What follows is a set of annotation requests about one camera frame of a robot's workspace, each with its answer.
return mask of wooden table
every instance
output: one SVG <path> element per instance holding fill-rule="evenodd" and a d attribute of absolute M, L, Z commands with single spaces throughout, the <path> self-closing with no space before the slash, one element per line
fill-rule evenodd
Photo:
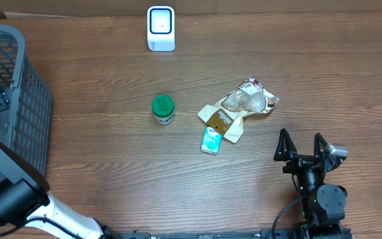
<path fill-rule="evenodd" d="M 260 230 L 297 197 L 273 161 L 279 131 L 299 153 L 341 142 L 326 182 L 348 190 L 343 225 L 382 238 L 382 13 L 178 16 L 176 50 L 147 47 L 144 17 L 7 20 L 54 96 L 48 181 L 78 212 L 119 232 Z M 255 76 L 281 100 L 237 144 L 200 152 L 197 112 Z M 172 96 L 159 125 L 151 100 Z M 278 228 L 301 219 L 298 207 Z M 52 238 L 22 229 L 11 238 Z"/>

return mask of white plastic casing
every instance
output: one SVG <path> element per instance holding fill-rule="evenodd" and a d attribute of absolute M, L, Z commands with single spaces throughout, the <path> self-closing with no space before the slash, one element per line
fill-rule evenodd
<path fill-rule="evenodd" d="M 82 216 L 75 212 L 63 202 L 56 199 L 51 193 L 48 193 L 48 197 L 50 199 L 50 204 L 41 206 L 36 211 L 32 212 L 27 217 L 28 220 L 36 217 L 46 217 L 71 233 L 78 235 L 80 238 L 98 239 L 101 237 L 103 232 L 94 219 Z M 57 227 L 40 220 L 32 221 L 26 224 L 26 226 L 44 230 L 59 239 L 72 238 Z"/>
<path fill-rule="evenodd" d="M 147 11 L 147 40 L 150 50 L 175 49 L 175 11 L 169 6 L 153 6 Z"/>

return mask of gray plastic basket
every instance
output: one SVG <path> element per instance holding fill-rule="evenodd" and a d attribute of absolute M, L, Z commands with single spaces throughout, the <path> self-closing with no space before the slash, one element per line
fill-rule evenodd
<path fill-rule="evenodd" d="M 52 96 L 26 57 L 25 38 L 0 25 L 0 141 L 46 174 Z"/>

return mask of snack packet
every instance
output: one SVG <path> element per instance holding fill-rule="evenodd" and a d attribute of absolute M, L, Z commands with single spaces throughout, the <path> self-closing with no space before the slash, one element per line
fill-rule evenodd
<path fill-rule="evenodd" d="M 243 134 L 243 118 L 267 114 L 278 101 L 256 79 L 249 78 L 214 105 L 204 106 L 198 116 L 224 138 L 237 143 Z"/>
<path fill-rule="evenodd" d="M 206 127 L 202 140 L 201 151 L 205 153 L 210 153 L 217 155 L 219 153 L 220 143 L 222 142 L 222 135 L 220 135 L 216 130 Z"/>

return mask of teal package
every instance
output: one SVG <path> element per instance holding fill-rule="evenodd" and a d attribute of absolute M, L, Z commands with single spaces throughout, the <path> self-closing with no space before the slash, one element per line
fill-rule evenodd
<path fill-rule="evenodd" d="M 213 128 L 207 126 L 204 132 L 201 151 L 217 155 L 219 153 L 222 135 Z"/>

